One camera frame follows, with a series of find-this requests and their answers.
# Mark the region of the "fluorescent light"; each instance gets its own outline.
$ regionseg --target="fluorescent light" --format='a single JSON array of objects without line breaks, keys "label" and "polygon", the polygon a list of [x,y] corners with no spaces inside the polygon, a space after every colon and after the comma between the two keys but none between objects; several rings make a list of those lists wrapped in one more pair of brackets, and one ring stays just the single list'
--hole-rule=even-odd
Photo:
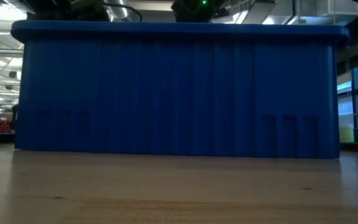
[{"label": "fluorescent light", "polygon": [[26,19],[26,17],[25,13],[18,10],[11,3],[0,5],[0,21],[18,21]]},{"label": "fluorescent light", "polygon": [[247,14],[248,14],[248,10],[242,11],[240,13],[240,15],[238,16],[238,18],[235,20],[236,24],[242,24],[244,19],[246,19]]},{"label": "fluorescent light", "polygon": [[18,93],[0,93],[0,95],[4,95],[4,96],[19,96]]},{"label": "fluorescent light", "polygon": [[239,16],[240,16],[240,12],[237,12],[236,14],[234,14],[233,21],[236,21]]},{"label": "fluorescent light", "polygon": [[[23,58],[13,58],[7,67],[21,67],[23,64]],[[0,61],[0,67],[6,65],[6,62]]]},{"label": "fluorescent light", "polygon": [[339,90],[343,90],[345,88],[351,88],[351,87],[352,87],[352,82],[348,81],[348,82],[345,82],[345,83],[342,83],[342,84],[338,85],[336,87],[336,90],[339,91]]},{"label": "fluorescent light", "polygon": [[263,25],[274,25],[274,21],[272,18],[268,17],[264,20],[264,22],[262,24]]},{"label": "fluorescent light", "polygon": [[16,78],[17,78],[18,80],[22,80],[22,71],[17,71],[17,73],[16,73]]}]

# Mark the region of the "black equipment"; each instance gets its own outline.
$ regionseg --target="black equipment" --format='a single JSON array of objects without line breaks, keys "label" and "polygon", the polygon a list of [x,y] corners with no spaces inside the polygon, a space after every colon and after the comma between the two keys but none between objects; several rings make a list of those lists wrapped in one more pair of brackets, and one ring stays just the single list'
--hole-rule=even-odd
[{"label": "black equipment", "polygon": [[[111,4],[103,0],[20,0],[32,12],[28,20],[52,21],[109,21],[108,7],[129,9],[142,15],[133,7]],[[171,6],[177,22],[210,22],[225,0],[175,0]]]},{"label": "black equipment", "polygon": [[15,129],[18,114],[19,114],[19,104],[16,104],[12,107],[11,129]]}]

